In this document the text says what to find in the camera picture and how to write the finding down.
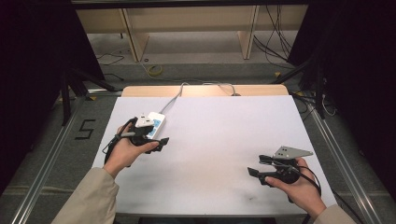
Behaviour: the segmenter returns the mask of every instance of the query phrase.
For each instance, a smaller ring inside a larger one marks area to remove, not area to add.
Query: gray carpet
[[[124,78],[121,81],[117,77],[106,75],[106,81],[118,88],[130,85],[179,85],[181,83],[181,81],[153,80],[145,74],[141,65],[102,66],[102,69],[105,74],[112,73]],[[275,80],[275,72],[284,74],[286,71],[288,69],[269,64],[167,64],[163,66],[163,73],[159,77],[165,79],[195,78],[232,84],[268,84]],[[299,77],[296,77],[286,82],[290,91],[298,90],[298,80]],[[190,84],[201,84],[200,81],[189,80],[188,82]],[[86,85],[89,88],[97,89],[90,82],[87,82]],[[98,96],[94,101],[87,100],[84,102],[45,187],[35,204],[35,208],[29,216],[28,223],[50,223],[81,178],[91,168],[116,99],[116,96]],[[300,101],[296,101],[296,105],[300,111],[305,110],[304,104]],[[309,112],[302,113],[301,117],[305,119],[305,128],[331,187],[362,217],[359,207]],[[33,183],[41,164],[61,130],[62,113],[62,104],[60,102],[55,103],[45,128],[41,130],[41,137],[37,139],[35,148],[26,156],[8,189],[1,196],[0,223],[11,221],[23,194]],[[92,135],[89,139],[78,140],[76,138],[87,136],[87,133],[79,131],[82,122],[87,119],[94,120],[86,122],[84,126],[93,129]],[[326,121],[351,166],[356,169],[357,177],[368,191],[384,223],[394,223],[394,220],[396,220],[395,203],[380,184],[366,159],[359,154],[359,149],[345,122],[338,115],[334,117],[326,116]],[[120,223],[137,223],[137,217],[124,214],[117,214],[117,220]],[[277,223],[286,224],[301,223],[302,220],[303,217],[276,218]]]

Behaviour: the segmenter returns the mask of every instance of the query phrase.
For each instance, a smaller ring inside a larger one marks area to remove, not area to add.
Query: jacket sleeve
[[[52,223],[109,223],[116,215],[119,186],[101,168],[92,168]]]
[[[354,224],[355,221],[337,204],[328,207],[315,220],[315,224]]]

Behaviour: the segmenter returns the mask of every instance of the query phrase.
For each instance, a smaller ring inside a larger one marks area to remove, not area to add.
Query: white paper
[[[123,97],[115,104],[102,149],[128,119],[160,111],[169,97]],[[179,97],[164,111],[158,138],[169,137],[162,152],[141,155],[120,172],[117,212],[139,216],[265,217],[305,214],[287,195],[262,186],[248,174],[274,168],[259,164],[281,146],[315,151],[290,96]],[[322,187],[322,199],[335,204],[316,155],[305,157]]]

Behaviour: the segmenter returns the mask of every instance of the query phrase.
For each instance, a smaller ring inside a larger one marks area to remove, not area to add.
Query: metal frame
[[[312,105],[309,107],[310,110],[315,110]],[[369,195],[366,193],[366,190],[356,177],[352,167],[350,167],[343,150],[338,145],[334,135],[332,135],[332,131],[327,125],[326,120],[322,119],[317,111],[313,111],[312,114],[315,123],[318,125],[318,128],[322,133],[323,138],[326,141],[326,144],[329,147],[329,150],[332,153],[332,156],[334,157],[334,160],[346,181],[346,184],[348,185],[353,197],[356,200],[356,203],[363,213],[366,222],[373,224],[383,223],[379,214],[375,211],[373,202],[371,201]]]
[[[76,99],[70,120],[62,127],[61,131],[59,132],[54,144],[49,151],[49,155],[45,159],[40,171],[35,178],[35,181],[29,188],[29,191],[26,193],[20,206],[18,207],[17,212],[12,219],[12,223],[26,223],[30,213],[33,210],[33,207],[35,206],[35,202],[40,195],[40,191],[46,183],[47,178],[50,175],[50,171],[52,170],[52,167],[62,150],[67,135],[70,133],[70,130],[73,127],[76,116],[79,110],[82,108],[84,101],[85,97],[78,97]]]
[[[74,9],[139,8],[139,7],[231,7],[264,5],[307,5],[310,0],[72,0],[71,3],[44,0],[32,6],[73,7]],[[318,0],[316,4],[333,3],[331,0]]]

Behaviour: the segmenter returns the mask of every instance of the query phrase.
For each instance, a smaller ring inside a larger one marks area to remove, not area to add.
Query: white cable
[[[326,109],[326,106],[324,105],[324,98],[325,98],[325,97],[326,97],[326,95],[323,94],[323,97],[322,97],[322,106],[323,106],[323,109],[324,109],[324,111],[326,111],[326,113],[327,113],[328,115],[334,116],[334,115],[335,115],[335,112],[336,112],[337,110],[334,109],[334,112],[330,113],[330,112]]]
[[[170,100],[170,101],[168,102],[168,104],[166,104],[166,105],[163,107],[163,109],[159,112],[160,114],[162,114],[163,111],[165,110],[165,108],[168,107],[172,102],[174,102],[174,101],[176,100],[177,97],[181,96],[181,93],[182,93],[182,91],[183,91],[183,86],[184,86],[184,85],[190,85],[190,84],[187,83],[187,82],[181,83],[180,90],[178,91],[177,95],[176,95],[174,98],[172,98],[172,100]]]
[[[152,77],[149,74],[149,71],[147,70],[147,68],[145,67],[145,65],[143,65],[140,61],[139,64],[145,69],[146,74],[148,75],[149,78],[151,79],[157,79],[157,80],[164,80],[164,81],[174,81],[174,82],[179,82],[179,81],[185,81],[185,80],[192,80],[192,81],[199,81],[202,82],[202,85],[217,85],[217,86],[231,86],[233,88],[233,95],[236,95],[236,91],[235,91],[235,87],[233,86],[233,84],[231,83],[221,83],[221,82],[217,82],[217,81],[212,81],[212,82],[206,82],[206,81],[202,81],[199,79],[181,79],[181,80],[177,80],[177,79],[166,79],[166,78],[157,78],[157,77]],[[165,110],[166,107],[168,107],[172,102],[174,102],[176,100],[177,97],[181,96],[182,90],[183,90],[183,86],[184,85],[190,85],[188,82],[183,82],[180,85],[180,90],[178,92],[178,94],[172,98],[172,100],[170,100],[164,107],[163,109],[159,112],[160,114],[163,113],[163,111]]]

